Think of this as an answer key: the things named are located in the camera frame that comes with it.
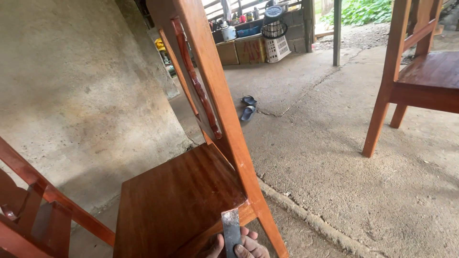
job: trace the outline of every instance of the yellow bag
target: yellow bag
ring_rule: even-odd
[[[162,43],[162,39],[161,38],[155,40],[155,45],[156,45],[156,48],[158,48],[159,51],[166,51],[166,48],[164,47],[164,44]]]

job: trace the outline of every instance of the chisel blade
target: chisel blade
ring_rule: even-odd
[[[222,222],[226,258],[237,258],[234,253],[234,246],[242,244],[238,208],[222,212]]]

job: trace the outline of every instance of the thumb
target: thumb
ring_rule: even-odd
[[[237,258],[254,258],[249,250],[247,250],[242,245],[235,245],[234,253],[236,254]]]

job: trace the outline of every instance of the wooden chair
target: wooden chair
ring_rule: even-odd
[[[147,7],[206,143],[123,183],[113,256],[195,257],[222,231],[221,212],[239,208],[240,224],[257,218],[278,256],[288,257],[258,185],[201,0],[147,0]]]
[[[365,157],[375,151],[389,103],[397,104],[393,128],[400,127],[408,106],[459,113],[459,52],[430,53],[441,6],[441,0],[413,0],[410,9],[411,0],[395,0],[381,87],[362,152]],[[415,59],[399,72],[402,53],[416,43]]]
[[[72,220],[113,246],[113,231],[63,195],[1,137],[0,159],[29,185],[28,190],[17,187],[0,169],[0,257],[68,257]],[[41,205],[42,198],[47,203]]]

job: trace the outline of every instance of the cardboard box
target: cardboard box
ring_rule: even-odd
[[[235,39],[240,64],[258,64],[266,61],[266,45],[261,33]]]
[[[236,46],[234,40],[228,42],[220,42],[216,44],[218,56],[220,56],[220,62],[222,65],[233,65],[239,64],[237,58]]]

